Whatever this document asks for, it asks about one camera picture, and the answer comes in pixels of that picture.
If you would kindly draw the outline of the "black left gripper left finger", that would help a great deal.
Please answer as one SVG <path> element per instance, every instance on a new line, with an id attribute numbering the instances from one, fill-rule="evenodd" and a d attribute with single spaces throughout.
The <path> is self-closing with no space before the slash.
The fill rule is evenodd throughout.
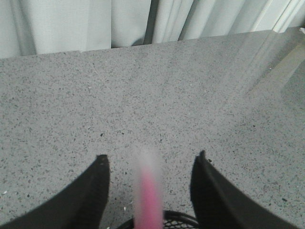
<path id="1" fill-rule="evenodd" d="M 110 188 L 107 155 L 98 155 L 71 184 L 34 210 L 1 225 L 2 229 L 97 229 Z"/>

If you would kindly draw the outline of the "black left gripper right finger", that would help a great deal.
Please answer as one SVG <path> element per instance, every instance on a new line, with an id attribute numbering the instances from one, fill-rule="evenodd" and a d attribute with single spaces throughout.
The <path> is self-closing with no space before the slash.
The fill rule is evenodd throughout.
<path id="1" fill-rule="evenodd" d="M 228 181 L 201 151 L 195 158 L 190 197 L 201 229 L 295 229 Z"/>

